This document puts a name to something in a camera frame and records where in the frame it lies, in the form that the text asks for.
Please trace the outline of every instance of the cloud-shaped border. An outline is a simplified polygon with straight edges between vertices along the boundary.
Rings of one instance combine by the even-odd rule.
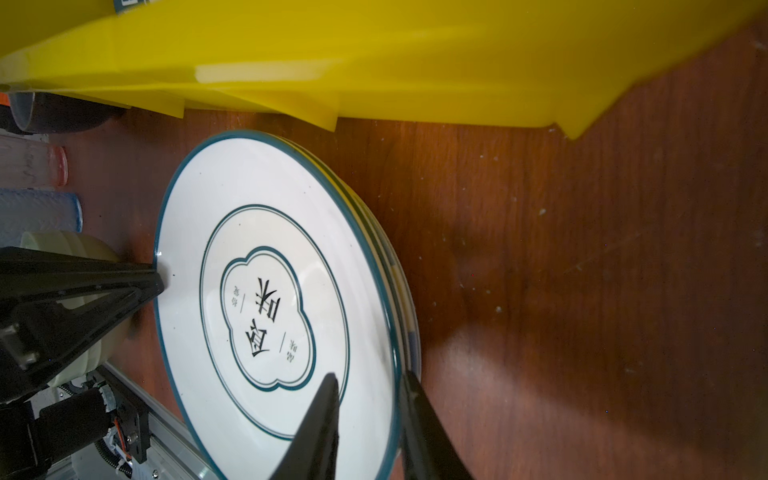
[[[304,237],[307,239],[307,241],[310,242],[310,244],[315,249],[315,251],[317,252],[317,254],[320,257],[320,259],[322,260],[323,265],[326,268],[326,271],[328,272],[328,274],[331,277],[331,282],[333,283],[333,288],[336,291],[336,297],[338,298],[339,306],[341,307],[341,314],[342,314],[342,320],[343,320],[343,326],[344,326],[344,339],[346,341],[346,358],[345,358],[345,362],[344,362],[344,377],[343,377],[341,393],[340,393],[340,397],[339,397],[339,402],[341,404],[344,403],[344,395],[346,393],[347,380],[349,379],[349,363],[352,361],[351,357],[350,357],[350,351],[349,351],[349,326],[347,325],[346,311],[344,309],[344,301],[342,300],[341,295],[339,294],[339,287],[336,284],[336,278],[333,275],[333,271],[330,269],[330,266],[328,265],[328,262],[326,261],[326,258],[324,257],[323,252],[321,252],[319,250],[319,248],[317,247],[317,244],[315,243],[315,241],[312,240],[312,237],[310,237],[309,234],[306,232],[306,230],[304,230],[301,227],[301,225],[299,225],[293,218],[291,218],[290,216],[286,215],[284,212],[282,212],[282,211],[280,211],[280,210],[278,210],[278,209],[276,209],[274,207],[270,207],[268,205],[248,204],[248,205],[243,205],[241,207],[238,207],[238,208],[232,210],[224,218],[222,218],[221,221],[219,221],[218,225],[216,225],[216,228],[214,228],[214,231],[211,233],[210,238],[208,239],[208,243],[205,246],[205,253],[203,254],[203,259],[202,259],[202,261],[200,263],[200,278],[199,278],[200,289],[199,289],[198,301],[199,301],[199,308],[200,308],[200,321],[202,322],[203,335],[205,336],[205,343],[206,343],[206,347],[208,349],[208,356],[210,357],[210,361],[214,365],[214,370],[216,370],[216,375],[219,377],[219,380],[221,381],[221,385],[227,391],[227,395],[230,396],[230,398],[232,399],[232,402],[237,406],[237,408],[240,410],[240,412],[243,413],[243,415],[245,415],[245,417],[251,423],[253,423],[258,429],[260,429],[262,432],[266,433],[267,435],[271,435],[271,436],[275,437],[276,439],[292,440],[293,439],[293,435],[287,435],[285,433],[273,430],[273,429],[269,428],[268,426],[262,424],[256,418],[254,418],[253,415],[251,415],[248,412],[248,410],[245,407],[243,407],[243,405],[240,404],[240,401],[237,399],[237,397],[230,391],[229,386],[227,386],[227,382],[224,381],[224,378],[222,377],[221,372],[219,371],[219,366],[216,363],[216,357],[214,357],[214,354],[213,354],[213,352],[210,349],[210,339],[208,338],[208,332],[207,332],[206,323],[205,323],[206,322],[206,316],[205,316],[205,309],[203,307],[203,297],[204,297],[203,296],[203,279],[205,277],[205,271],[206,271],[205,269],[206,269],[206,265],[207,265],[208,251],[210,249],[211,244],[214,241],[214,238],[216,237],[217,233],[221,229],[221,227],[226,222],[228,222],[229,220],[232,220],[236,215],[238,215],[238,214],[240,214],[242,212],[248,211],[248,210],[263,210],[265,212],[270,212],[272,214],[279,215],[284,220],[290,222],[290,224],[293,225],[299,232],[301,232],[304,235]],[[390,330],[390,334],[394,335],[395,334],[394,330]],[[394,351],[397,351],[396,350],[397,349],[397,344],[396,343],[393,343],[392,347],[393,347],[393,349],[395,349]],[[393,363],[393,368],[396,369],[396,372],[399,372],[399,370],[397,369],[398,368],[398,364],[397,363]],[[395,409],[395,410],[393,410],[393,412],[396,412],[396,402],[393,403],[393,408]],[[393,443],[393,445],[394,446],[392,447],[392,449],[395,449],[396,448],[396,444]]]
[[[286,268],[286,271],[291,276],[291,280],[293,281],[293,287],[296,289],[296,298],[298,299],[298,312],[299,316],[301,317],[302,322],[304,323],[304,328],[306,329],[308,333],[308,337],[310,338],[310,347],[312,348],[312,355],[310,362],[310,372],[306,375],[306,378],[298,385],[289,385],[284,383],[280,379],[275,379],[273,382],[271,382],[268,385],[264,385],[263,383],[257,382],[254,378],[252,378],[248,372],[243,368],[243,365],[240,363],[240,357],[237,356],[237,353],[235,352],[235,339],[234,339],[234,331],[232,329],[232,325],[230,324],[230,320],[227,317],[227,310],[224,308],[224,283],[227,280],[227,275],[234,270],[236,266],[244,265],[247,266],[248,263],[250,263],[251,260],[258,257],[259,254],[262,255],[271,255],[273,257],[276,257],[276,259],[283,265],[284,268]],[[263,392],[272,392],[275,389],[282,388],[285,390],[298,390],[304,387],[311,379],[312,374],[315,372],[315,361],[316,361],[316,344],[315,344],[315,334],[312,331],[312,325],[310,324],[310,319],[307,317],[306,312],[304,312],[304,298],[303,294],[301,292],[301,285],[299,284],[299,277],[296,275],[296,272],[293,270],[293,267],[291,266],[288,259],[281,254],[278,250],[267,247],[267,246],[261,246],[256,247],[253,250],[251,250],[245,258],[236,258],[229,262],[224,268],[224,272],[221,275],[221,283],[219,286],[219,301],[221,305],[221,313],[224,317],[224,322],[227,324],[227,329],[230,331],[230,348],[232,349],[232,355],[235,357],[235,361],[237,362],[237,367],[240,369],[240,372],[243,374],[243,376],[248,380],[248,383],[256,387],[257,389],[263,391]]]

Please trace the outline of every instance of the orange wire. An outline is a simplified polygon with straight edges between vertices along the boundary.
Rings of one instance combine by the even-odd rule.
[[[118,423],[118,419],[114,420],[114,427],[118,430],[118,437],[120,438],[120,445],[123,448],[123,452],[125,452],[125,457],[130,460],[131,454],[128,453],[128,449],[125,448],[125,439],[123,438],[123,431],[120,429],[120,424]]]

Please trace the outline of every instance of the chinese characters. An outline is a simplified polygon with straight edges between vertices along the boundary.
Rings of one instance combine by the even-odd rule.
[[[250,333],[245,332],[250,342],[250,354],[256,356],[262,352],[269,352],[268,349],[263,349],[261,346],[264,344],[266,338],[266,330],[258,329],[256,327],[256,319],[250,321]]]
[[[275,319],[277,317],[277,308],[280,306],[280,298],[278,297],[277,300],[272,297],[272,295],[277,292],[277,290],[270,290],[270,281],[267,280],[266,282],[259,277],[259,289],[260,291],[256,293],[256,305],[259,307],[259,315],[262,315],[263,313],[266,313],[266,317],[270,320],[272,320],[272,323],[275,323]],[[243,294],[243,298],[240,298],[240,289],[235,286],[233,291],[233,297],[232,297],[232,306],[237,307],[238,302],[240,302],[240,312],[243,312],[243,305],[245,304],[245,293]],[[248,342],[250,343],[250,353],[252,356],[256,356],[259,353],[262,352],[269,352],[268,349],[263,348],[264,339],[266,338],[266,329],[260,329],[256,325],[256,319],[251,319],[250,321],[250,330],[246,330],[245,332],[246,336],[248,337]]]
[[[275,323],[277,307],[280,306],[280,299],[278,298],[277,301],[275,301],[274,299],[270,299],[270,297],[277,290],[268,292],[267,290],[270,289],[270,281],[267,280],[266,282],[262,282],[261,277],[259,277],[259,288],[261,289],[261,292],[256,294],[256,305],[259,306],[259,314],[266,310],[266,317],[272,320],[272,323]],[[264,303],[266,303],[267,299],[269,299],[270,302],[264,306]]]
[[[296,358],[294,353],[296,353],[296,349],[299,348],[296,342],[293,340],[290,341],[290,345],[288,345],[288,355],[286,356],[286,359],[288,362],[293,362],[293,359]]]

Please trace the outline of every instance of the screw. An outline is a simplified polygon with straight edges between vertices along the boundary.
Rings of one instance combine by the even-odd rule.
[[[26,370],[32,363],[37,362],[40,359],[40,354],[37,352],[25,353],[18,359],[18,366],[22,370]]]

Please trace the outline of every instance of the dark bowl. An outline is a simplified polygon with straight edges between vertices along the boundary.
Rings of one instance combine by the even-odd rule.
[[[124,108],[48,92],[8,94],[18,127],[33,134],[63,134],[98,127]]]

